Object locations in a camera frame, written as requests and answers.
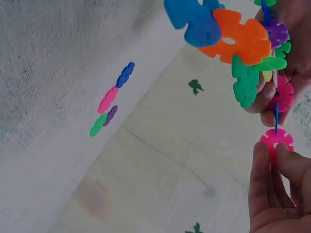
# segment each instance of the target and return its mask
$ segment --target white mesh curtain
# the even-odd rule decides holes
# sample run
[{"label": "white mesh curtain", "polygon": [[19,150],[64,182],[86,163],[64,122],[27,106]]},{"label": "white mesh curtain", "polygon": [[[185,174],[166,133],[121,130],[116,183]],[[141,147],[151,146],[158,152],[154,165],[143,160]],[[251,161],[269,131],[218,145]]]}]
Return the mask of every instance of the white mesh curtain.
[{"label": "white mesh curtain", "polygon": [[[43,233],[96,156],[184,45],[161,0],[0,0],[0,233]],[[135,71],[114,123],[97,107]]]}]

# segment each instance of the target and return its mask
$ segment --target stain on wall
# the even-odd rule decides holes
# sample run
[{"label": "stain on wall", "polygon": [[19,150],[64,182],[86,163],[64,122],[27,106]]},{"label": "stain on wall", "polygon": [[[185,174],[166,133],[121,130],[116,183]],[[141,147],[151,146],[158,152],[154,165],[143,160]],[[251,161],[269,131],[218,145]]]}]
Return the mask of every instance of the stain on wall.
[{"label": "stain on wall", "polygon": [[74,201],[91,218],[107,223],[111,215],[111,204],[107,186],[99,179],[86,176],[73,195]]}]

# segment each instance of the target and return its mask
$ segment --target orange plastic toy piece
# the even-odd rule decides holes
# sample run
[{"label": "orange plastic toy piece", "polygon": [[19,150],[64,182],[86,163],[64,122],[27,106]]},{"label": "orange plastic toy piece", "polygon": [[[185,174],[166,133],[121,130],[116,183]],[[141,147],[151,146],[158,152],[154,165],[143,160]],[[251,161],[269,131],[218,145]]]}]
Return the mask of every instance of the orange plastic toy piece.
[{"label": "orange plastic toy piece", "polygon": [[[220,61],[231,64],[232,56],[238,55],[247,66],[257,65],[268,57],[271,42],[265,28],[255,19],[240,24],[241,14],[227,9],[215,9],[213,16],[217,21],[222,38],[214,46],[200,48],[199,51],[209,57],[220,55]],[[224,38],[231,38],[235,44],[228,44]]]}]

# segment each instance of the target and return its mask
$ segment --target pink plastic toy piece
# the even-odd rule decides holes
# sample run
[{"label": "pink plastic toy piece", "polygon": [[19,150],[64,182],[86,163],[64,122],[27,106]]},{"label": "pink plastic toy piece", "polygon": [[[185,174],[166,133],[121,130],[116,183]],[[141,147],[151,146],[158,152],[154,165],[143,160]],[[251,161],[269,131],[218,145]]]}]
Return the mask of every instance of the pink plastic toy piece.
[{"label": "pink plastic toy piece", "polygon": [[277,134],[275,134],[274,129],[270,129],[266,132],[266,135],[261,136],[260,141],[264,142],[268,146],[270,160],[272,164],[276,164],[276,145],[278,143],[285,143],[289,151],[294,151],[294,147],[291,146],[294,143],[293,137],[288,134],[285,136],[286,131],[284,129],[278,129]]},{"label": "pink plastic toy piece", "polygon": [[103,98],[103,100],[101,101],[101,103],[99,104],[99,108],[97,110],[97,112],[99,114],[103,114],[109,107],[110,104],[114,101],[114,99],[116,98],[116,95],[118,93],[118,88],[116,88],[115,86],[112,87],[105,95],[105,97]]},{"label": "pink plastic toy piece", "polygon": [[278,112],[282,113],[293,104],[294,97],[291,94],[294,93],[294,89],[287,78],[281,75],[277,76],[277,85],[276,94],[271,99],[267,109],[274,111],[276,102],[278,102]]}]

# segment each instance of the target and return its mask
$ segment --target hand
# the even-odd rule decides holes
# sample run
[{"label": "hand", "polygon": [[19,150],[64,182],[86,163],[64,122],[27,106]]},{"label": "hand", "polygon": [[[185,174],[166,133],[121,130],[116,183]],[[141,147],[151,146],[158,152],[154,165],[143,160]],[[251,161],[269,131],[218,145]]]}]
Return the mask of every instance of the hand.
[{"label": "hand", "polygon": [[[272,15],[289,30],[292,49],[288,54],[287,67],[279,74],[287,77],[294,88],[296,99],[311,83],[311,1],[309,0],[277,0],[271,7]],[[263,21],[263,13],[259,11],[256,19]],[[266,107],[276,90],[273,83],[265,83],[261,75],[258,85],[258,95],[250,113],[260,113],[261,121],[268,127],[275,125],[274,113]],[[279,124],[282,125],[290,112],[290,108],[280,114]]]},{"label": "hand", "polygon": [[[264,143],[254,147],[248,205],[250,233],[311,232],[311,159],[276,147],[276,166],[271,167]],[[290,181],[292,199],[281,175]]]}]

